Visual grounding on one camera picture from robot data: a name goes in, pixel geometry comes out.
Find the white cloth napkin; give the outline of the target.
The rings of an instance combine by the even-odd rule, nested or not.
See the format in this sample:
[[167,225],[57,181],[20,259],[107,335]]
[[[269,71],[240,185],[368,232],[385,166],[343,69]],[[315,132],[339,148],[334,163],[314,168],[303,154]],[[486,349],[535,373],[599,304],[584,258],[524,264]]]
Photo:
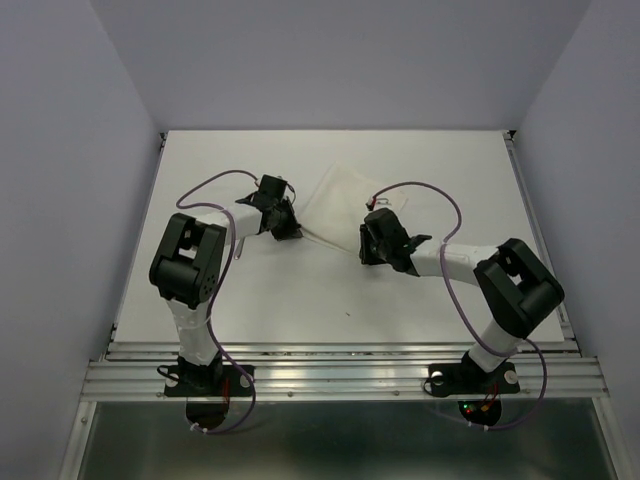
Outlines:
[[369,213],[367,202],[390,185],[334,163],[299,215],[304,235],[327,247],[358,256],[359,228]]

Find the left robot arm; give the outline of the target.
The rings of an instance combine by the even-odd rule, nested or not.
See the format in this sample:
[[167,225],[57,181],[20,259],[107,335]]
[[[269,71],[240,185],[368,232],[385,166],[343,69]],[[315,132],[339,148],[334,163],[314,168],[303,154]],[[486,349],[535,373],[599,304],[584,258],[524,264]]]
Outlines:
[[255,190],[229,207],[188,201],[224,173],[177,200],[178,212],[168,220],[150,266],[150,283],[166,301],[179,339],[176,363],[158,368],[168,397],[218,396],[237,373],[223,365],[225,354],[214,339],[211,314],[245,239],[265,232],[277,241],[302,236],[293,207],[294,188],[280,177],[239,173],[254,181]]

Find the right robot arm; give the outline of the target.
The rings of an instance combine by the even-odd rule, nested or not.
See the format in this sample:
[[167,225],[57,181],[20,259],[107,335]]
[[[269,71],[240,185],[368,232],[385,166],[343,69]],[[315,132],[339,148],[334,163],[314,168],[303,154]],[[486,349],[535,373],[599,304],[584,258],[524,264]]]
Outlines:
[[514,394],[520,386],[509,357],[564,301],[558,280],[529,246],[509,239],[498,246],[447,244],[430,235],[410,236],[388,208],[369,213],[359,227],[362,264],[388,265],[414,277],[440,277],[450,288],[462,282],[478,288],[492,319],[457,363],[431,364],[428,394]]

